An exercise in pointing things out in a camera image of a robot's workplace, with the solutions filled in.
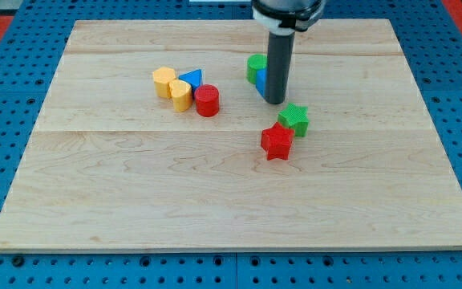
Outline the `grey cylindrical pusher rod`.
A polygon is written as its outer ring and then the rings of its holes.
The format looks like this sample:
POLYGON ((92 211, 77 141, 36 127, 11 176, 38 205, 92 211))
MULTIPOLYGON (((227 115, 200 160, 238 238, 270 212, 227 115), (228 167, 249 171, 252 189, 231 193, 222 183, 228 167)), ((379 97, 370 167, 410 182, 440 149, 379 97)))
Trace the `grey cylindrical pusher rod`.
POLYGON ((264 92, 265 100, 269 104, 281 104, 285 101, 293 45, 294 33, 269 33, 264 92))

